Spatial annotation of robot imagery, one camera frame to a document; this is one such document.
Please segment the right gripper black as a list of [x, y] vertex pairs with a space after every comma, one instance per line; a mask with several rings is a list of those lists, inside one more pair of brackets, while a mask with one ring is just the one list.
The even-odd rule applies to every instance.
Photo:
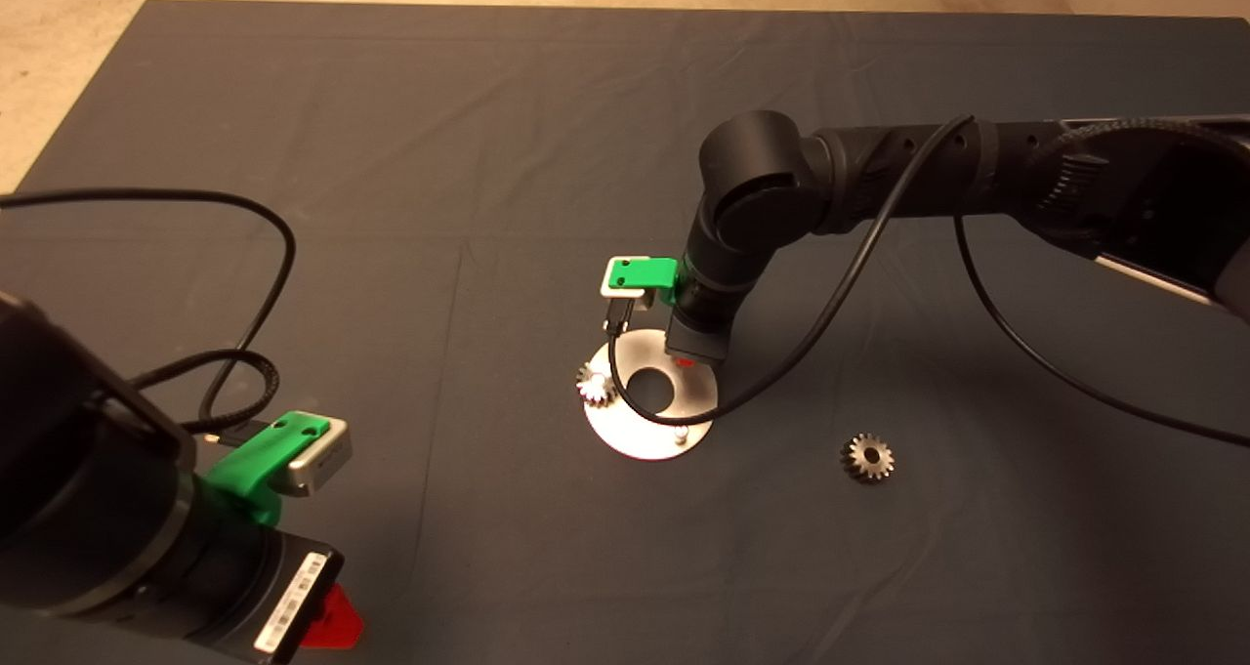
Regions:
[[666, 352], [678, 358], [680, 368], [695, 362], [712, 368], [728, 361], [735, 322], [735, 309], [672, 308], [666, 330]]

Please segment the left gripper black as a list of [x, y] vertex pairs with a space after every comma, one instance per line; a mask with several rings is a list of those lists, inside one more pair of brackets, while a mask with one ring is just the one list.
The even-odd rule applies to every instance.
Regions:
[[188, 525], [146, 580], [146, 632], [244, 662], [299, 650], [352, 650], [365, 621], [335, 585], [345, 558], [326, 542], [259, 525], [218, 496], [192, 500]]

